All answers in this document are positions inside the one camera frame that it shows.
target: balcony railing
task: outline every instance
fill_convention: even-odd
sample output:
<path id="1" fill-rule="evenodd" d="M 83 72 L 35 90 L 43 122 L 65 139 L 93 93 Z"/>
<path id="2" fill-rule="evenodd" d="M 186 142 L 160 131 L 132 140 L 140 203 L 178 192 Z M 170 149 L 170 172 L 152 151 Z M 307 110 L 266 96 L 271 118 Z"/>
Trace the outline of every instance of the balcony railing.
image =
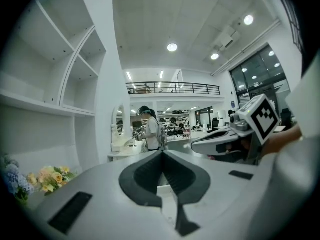
<path id="1" fill-rule="evenodd" d="M 209 94 L 221 95 L 217 85 L 192 82 L 127 82 L 128 93 L 134 94 Z"/>

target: flower bouquet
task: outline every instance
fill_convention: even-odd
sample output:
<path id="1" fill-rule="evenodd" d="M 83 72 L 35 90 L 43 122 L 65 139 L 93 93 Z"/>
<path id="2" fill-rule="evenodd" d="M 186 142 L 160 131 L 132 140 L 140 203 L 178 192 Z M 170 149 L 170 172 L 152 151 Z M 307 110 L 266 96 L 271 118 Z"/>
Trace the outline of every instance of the flower bouquet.
<path id="1" fill-rule="evenodd" d="M 44 191 L 44 195 L 47 196 L 67 184 L 75 176 L 66 166 L 59 168 L 46 166 L 39 171 L 38 177 L 33 173 L 29 173 L 27 180 L 32 185 L 38 186 L 39 190 Z"/>
<path id="2" fill-rule="evenodd" d="M 1 157 L 2 178 L 7 185 L 9 193 L 22 205 L 27 205 L 29 195 L 31 195 L 35 188 L 30 184 L 26 177 L 20 172 L 19 164 L 16 160 L 9 159 L 9 157 Z"/>

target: sleeve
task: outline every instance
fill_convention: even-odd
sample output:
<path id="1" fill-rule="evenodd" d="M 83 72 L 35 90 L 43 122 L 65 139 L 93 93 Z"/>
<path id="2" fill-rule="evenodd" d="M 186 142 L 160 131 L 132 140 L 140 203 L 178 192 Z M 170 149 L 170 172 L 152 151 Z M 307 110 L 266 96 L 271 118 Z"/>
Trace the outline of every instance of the sleeve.
<path id="1" fill-rule="evenodd" d="M 155 120 L 149 120 L 149 128 L 151 134 L 157 134 L 158 133 L 158 124 Z"/>

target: woman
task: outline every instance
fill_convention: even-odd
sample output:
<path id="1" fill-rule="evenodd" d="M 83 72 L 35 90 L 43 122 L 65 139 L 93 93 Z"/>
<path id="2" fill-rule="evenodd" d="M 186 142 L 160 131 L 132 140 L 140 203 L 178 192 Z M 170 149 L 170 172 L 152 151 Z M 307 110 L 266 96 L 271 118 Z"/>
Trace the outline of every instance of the woman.
<path id="1" fill-rule="evenodd" d="M 142 119 L 148 120 L 145 127 L 146 134 L 143 136 L 146 139 L 148 151 L 159 150 L 161 147 L 158 141 L 159 123 L 155 111 L 147 106 L 142 106 L 138 110 L 138 114 L 142 116 Z"/>

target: ceiling light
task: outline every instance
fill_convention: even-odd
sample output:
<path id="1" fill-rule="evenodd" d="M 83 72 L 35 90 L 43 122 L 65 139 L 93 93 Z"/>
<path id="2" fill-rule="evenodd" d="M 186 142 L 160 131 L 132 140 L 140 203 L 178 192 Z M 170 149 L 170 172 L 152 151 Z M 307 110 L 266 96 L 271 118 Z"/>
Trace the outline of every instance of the ceiling light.
<path id="1" fill-rule="evenodd" d="M 132 77 L 129 72 L 127 72 L 126 75 L 128 76 L 129 80 L 132 80 Z"/>
<path id="2" fill-rule="evenodd" d="M 254 17 L 252 17 L 251 15 L 248 15 L 244 18 L 244 24 L 246 24 L 247 26 L 251 25 L 254 22 Z"/>
<path id="3" fill-rule="evenodd" d="M 211 56 L 211 60 L 216 60 L 216 59 L 218 59 L 219 58 L 219 54 L 218 53 L 214 53 L 214 54 L 212 54 L 212 56 Z"/>
<path id="4" fill-rule="evenodd" d="M 170 43 L 168 45 L 168 51 L 169 52 L 175 52 L 178 49 L 178 46 L 175 43 Z"/>

